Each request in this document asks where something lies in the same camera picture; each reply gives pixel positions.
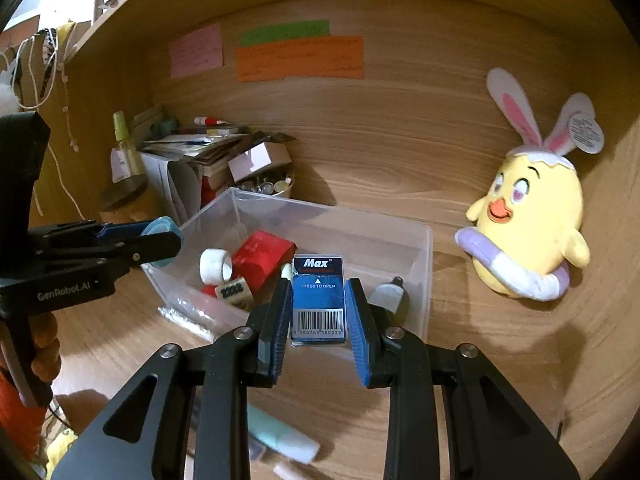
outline sticky note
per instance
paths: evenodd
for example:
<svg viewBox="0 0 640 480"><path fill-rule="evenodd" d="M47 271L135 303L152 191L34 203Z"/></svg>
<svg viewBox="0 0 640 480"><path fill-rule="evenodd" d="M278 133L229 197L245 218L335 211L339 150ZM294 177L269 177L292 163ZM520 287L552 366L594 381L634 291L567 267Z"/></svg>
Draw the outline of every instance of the sticky note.
<svg viewBox="0 0 640 480"><path fill-rule="evenodd" d="M280 23L267 27L254 28L242 35L241 46L254 46L273 41L297 40L329 35L329 20L312 22Z"/></svg>
<svg viewBox="0 0 640 480"><path fill-rule="evenodd" d="M171 79L220 68L223 65L220 24L185 34L169 45Z"/></svg>
<svg viewBox="0 0 640 480"><path fill-rule="evenodd" d="M236 49L240 82L297 77L364 78L361 36L321 36Z"/></svg>

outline human hand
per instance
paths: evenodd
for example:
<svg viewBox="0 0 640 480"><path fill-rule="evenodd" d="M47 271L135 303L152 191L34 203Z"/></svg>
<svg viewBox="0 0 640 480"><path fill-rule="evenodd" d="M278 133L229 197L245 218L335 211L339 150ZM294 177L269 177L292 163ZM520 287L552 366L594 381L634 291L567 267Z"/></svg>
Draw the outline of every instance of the human hand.
<svg viewBox="0 0 640 480"><path fill-rule="evenodd" d="M29 326L36 347L36 357L31 363L31 370L41 381L52 383L60 373L62 365L56 317L51 312L32 316L29 318ZM7 368L1 352L0 367L5 370Z"/></svg>

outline orange cloth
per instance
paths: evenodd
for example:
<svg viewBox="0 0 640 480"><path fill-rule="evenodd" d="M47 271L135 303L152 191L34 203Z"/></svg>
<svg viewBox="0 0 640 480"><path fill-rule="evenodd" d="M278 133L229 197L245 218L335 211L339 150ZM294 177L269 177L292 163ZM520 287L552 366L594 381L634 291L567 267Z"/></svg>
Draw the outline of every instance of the orange cloth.
<svg viewBox="0 0 640 480"><path fill-rule="evenodd" d="M38 450L46 408L26 408L18 390L0 373L0 426L27 460Z"/></svg>

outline pink sticky note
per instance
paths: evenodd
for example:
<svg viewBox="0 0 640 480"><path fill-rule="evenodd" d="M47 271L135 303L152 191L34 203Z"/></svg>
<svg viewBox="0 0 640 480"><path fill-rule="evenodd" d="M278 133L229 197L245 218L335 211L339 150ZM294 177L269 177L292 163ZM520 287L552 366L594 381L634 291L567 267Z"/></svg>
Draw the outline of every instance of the pink sticky note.
<svg viewBox="0 0 640 480"><path fill-rule="evenodd" d="M171 79L223 65L220 24L199 28L169 45Z"/></svg>

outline transparent plastic container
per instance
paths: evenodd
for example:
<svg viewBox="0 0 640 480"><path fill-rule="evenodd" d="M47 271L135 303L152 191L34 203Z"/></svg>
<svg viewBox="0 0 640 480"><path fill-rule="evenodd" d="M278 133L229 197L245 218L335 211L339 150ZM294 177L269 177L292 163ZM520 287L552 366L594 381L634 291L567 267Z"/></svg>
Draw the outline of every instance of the transparent plastic container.
<svg viewBox="0 0 640 480"><path fill-rule="evenodd" d="M402 325L426 339L433 243L420 222L229 189L181 228L184 245L171 265L143 267L167 306L221 335L244 324L248 313L201 292L200 254L207 248L232 254L256 230L292 241L298 253L340 254L345 280L360 278L367 296L401 276L411 303Z"/></svg>

